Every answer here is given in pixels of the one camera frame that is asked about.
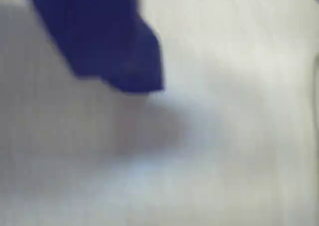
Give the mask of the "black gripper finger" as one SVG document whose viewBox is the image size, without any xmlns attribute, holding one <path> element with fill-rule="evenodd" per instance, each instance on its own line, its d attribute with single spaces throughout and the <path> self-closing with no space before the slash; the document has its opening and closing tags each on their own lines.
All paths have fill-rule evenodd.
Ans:
<svg viewBox="0 0 319 226">
<path fill-rule="evenodd" d="M 163 89 L 160 44 L 140 0 L 31 2 L 76 76 L 100 78 L 126 93 Z"/>
</svg>

